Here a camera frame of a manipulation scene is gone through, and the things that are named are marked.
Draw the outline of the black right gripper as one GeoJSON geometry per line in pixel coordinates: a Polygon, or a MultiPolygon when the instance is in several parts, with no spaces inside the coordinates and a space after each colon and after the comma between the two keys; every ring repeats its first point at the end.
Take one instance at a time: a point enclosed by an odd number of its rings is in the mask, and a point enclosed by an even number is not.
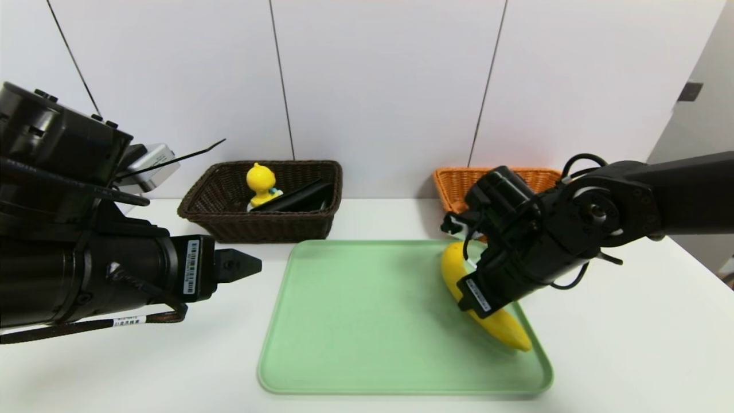
{"type": "Polygon", "coordinates": [[[459,248],[457,254],[462,268],[467,270],[467,274],[456,282],[462,293],[459,308],[474,311],[480,319],[551,284],[547,277],[535,274],[516,253],[497,262],[474,262],[463,248],[459,248]]]}

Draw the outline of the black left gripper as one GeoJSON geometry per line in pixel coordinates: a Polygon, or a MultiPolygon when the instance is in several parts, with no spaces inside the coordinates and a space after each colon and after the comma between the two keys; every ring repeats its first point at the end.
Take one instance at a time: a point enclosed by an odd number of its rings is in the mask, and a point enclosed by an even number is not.
{"type": "Polygon", "coordinates": [[[119,225],[90,236],[84,246],[84,279],[75,317],[114,314],[161,302],[119,280],[112,264],[183,303],[207,300],[217,283],[232,283],[262,271],[262,261],[234,249],[214,250],[206,235],[173,237],[156,225],[119,225]]]}

